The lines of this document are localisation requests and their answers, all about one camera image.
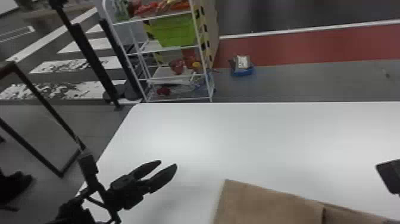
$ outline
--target metal shelving unit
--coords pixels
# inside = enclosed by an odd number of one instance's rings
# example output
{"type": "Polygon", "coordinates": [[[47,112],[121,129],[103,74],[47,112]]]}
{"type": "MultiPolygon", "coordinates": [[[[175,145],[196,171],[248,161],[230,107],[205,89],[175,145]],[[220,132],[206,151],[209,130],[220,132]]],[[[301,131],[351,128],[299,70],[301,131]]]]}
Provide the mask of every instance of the metal shelving unit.
{"type": "MultiPolygon", "coordinates": [[[[102,0],[105,18],[110,24],[118,44],[125,46],[123,48],[124,57],[143,93],[144,100],[160,102],[208,99],[212,102],[215,88],[213,74],[210,72],[212,56],[209,55],[210,50],[208,49],[210,42],[207,41],[207,26],[204,24],[206,19],[202,18],[204,1],[208,0],[189,0],[189,10],[174,10],[161,15],[153,14],[144,17],[135,16],[126,21],[117,21],[115,1],[119,0],[102,0]],[[185,14],[192,15],[196,33],[196,40],[191,45],[162,47],[158,40],[149,37],[144,28],[144,23],[185,14]],[[193,69],[185,66],[181,75],[174,74],[168,63],[175,59],[182,59],[181,50],[183,49],[193,49],[196,59],[201,62],[202,72],[196,73],[193,69]],[[136,64],[131,63],[133,57],[137,57],[136,64]],[[157,89],[166,85],[171,94],[159,95],[157,89]]],[[[161,0],[142,0],[143,4],[154,1],[160,2],[161,0]]]]}

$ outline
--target green basket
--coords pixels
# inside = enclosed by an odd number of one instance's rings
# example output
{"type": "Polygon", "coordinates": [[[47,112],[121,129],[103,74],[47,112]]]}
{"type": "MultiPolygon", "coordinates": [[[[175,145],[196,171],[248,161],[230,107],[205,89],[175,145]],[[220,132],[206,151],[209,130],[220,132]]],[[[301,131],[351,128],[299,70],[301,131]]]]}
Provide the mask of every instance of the green basket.
{"type": "Polygon", "coordinates": [[[191,14],[159,18],[151,23],[151,33],[163,48],[193,45],[196,41],[191,14]]]}

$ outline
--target black metal stand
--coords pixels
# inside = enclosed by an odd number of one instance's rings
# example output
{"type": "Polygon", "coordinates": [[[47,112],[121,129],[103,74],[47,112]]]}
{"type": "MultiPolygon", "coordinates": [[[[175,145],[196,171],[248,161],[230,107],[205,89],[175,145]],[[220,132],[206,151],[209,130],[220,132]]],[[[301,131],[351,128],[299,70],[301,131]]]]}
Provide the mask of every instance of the black metal stand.
{"type": "Polygon", "coordinates": [[[87,59],[88,63],[90,64],[90,67],[93,69],[99,81],[103,85],[106,93],[110,97],[111,101],[114,103],[115,109],[121,110],[123,106],[121,106],[121,104],[118,102],[120,96],[118,96],[118,92],[115,89],[115,86],[113,85],[110,77],[108,77],[107,72],[105,71],[103,65],[101,64],[99,58],[97,57],[96,52],[90,45],[87,37],[85,36],[85,33],[83,32],[79,24],[71,24],[70,20],[65,14],[63,7],[66,2],[67,1],[65,0],[49,0],[51,8],[58,13],[62,22],[65,24],[68,31],[71,33],[80,51],[87,59]]]}
{"type": "MultiPolygon", "coordinates": [[[[51,104],[40,94],[35,88],[32,82],[25,76],[25,74],[17,67],[15,62],[7,62],[2,64],[1,77],[5,77],[7,74],[15,73],[25,83],[25,85],[32,91],[35,97],[45,106],[45,108],[53,115],[58,124],[64,128],[64,130],[71,136],[71,138],[79,145],[81,150],[84,150],[86,146],[79,139],[72,129],[66,124],[61,116],[54,110],[51,104]]],[[[52,163],[50,163],[44,156],[42,156],[32,145],[30,145],[21,135],[19,135],[12,127],[10,127],[3,119],[0,118],[0,127],[11,135],[19,144],[26,148],[33,156],[35,156],[40,162],[42,162],[48,169],[55,173],[58,177],[62,178],[69,167],[76,160],[80,154],[80,150],[77,150],[73,156],[68,160],[61,170],[58,170],[52,163]]]]}

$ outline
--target white wire shelf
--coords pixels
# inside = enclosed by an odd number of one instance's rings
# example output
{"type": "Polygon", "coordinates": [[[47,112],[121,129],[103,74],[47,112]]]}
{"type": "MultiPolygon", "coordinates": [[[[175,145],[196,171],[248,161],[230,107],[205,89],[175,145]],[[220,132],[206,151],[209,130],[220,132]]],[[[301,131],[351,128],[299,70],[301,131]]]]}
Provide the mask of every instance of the white wire shelf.
{"type": "MultiPolygon", "coordinates": [[[[140,48],[139,52],[141,54],[149,54],[149,53],[155,53],[155,52],[163,52],[163,51],[175,51],[179,49],[188,49],[188,48],[197,48],[198,45],[189,45],[189,46],[169,46],[166,48],[163,48],[160,45],[160,42],[158,40],[151,40],[151,41],[146,41],[140,48]]],[[[128,54],[128,56],[132,55],[138,55],[138,52],[134,52],[131,54],[128,54]]]]}
{"type": "Polygon", "coordinates": [[[192,69],[185,66],[184,72],[181,75],[175,75],[169,67],[158,67],[153,76],[149,79],[140,79],[147,81],[149,84],[162,85],[162,84],[177,84],[189,85],[194,76],[203,76],[204,74],[197,74],[192,69]]]}
{"type": "Polygon", "coordinates": [[[123,24],[127,24],[127,23],[137,23],[137,22],[144,21],[144,20],[154,20],[157,18],[164,18],[164,17],[170,17],[170,16],[174,16],[174,15],[182,15],[182,14],[189,14],[189,13],[192,13],[190,11],[190,9],[189,10],[173,10],[173,11],[166,12],[163,15],[149,15],[147,17],[135,16],[135,17],[132,17],[130,20],[122,21],[119,23],[114,23],[113,25],[119,26],[119,25],[123,25],[123,24]]]}
{"type": "Polygon", "coordinates": [[[148,93],[149,102],[163,102],[163,101],[189,101],[189,100],[200,100],[210,99],[206,85],[202,85],[200,88],[185,92],[181,94],[171,94],[169,96],[158,95],[156,89],[150,89],[148,93]]]}

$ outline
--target red fruit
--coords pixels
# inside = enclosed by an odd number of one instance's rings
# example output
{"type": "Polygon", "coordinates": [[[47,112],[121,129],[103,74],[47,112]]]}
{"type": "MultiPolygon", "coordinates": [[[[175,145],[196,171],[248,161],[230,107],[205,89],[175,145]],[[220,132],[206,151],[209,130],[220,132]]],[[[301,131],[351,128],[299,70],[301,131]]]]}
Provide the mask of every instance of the red fruit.
{"type": "Polygon", "coordinates": [[[171,89],[168,88],[168,87],[163,86],[163,87],[157,89],[157,94],[158,95],[169,96],[169,95],[171,95],[171,89]]]}

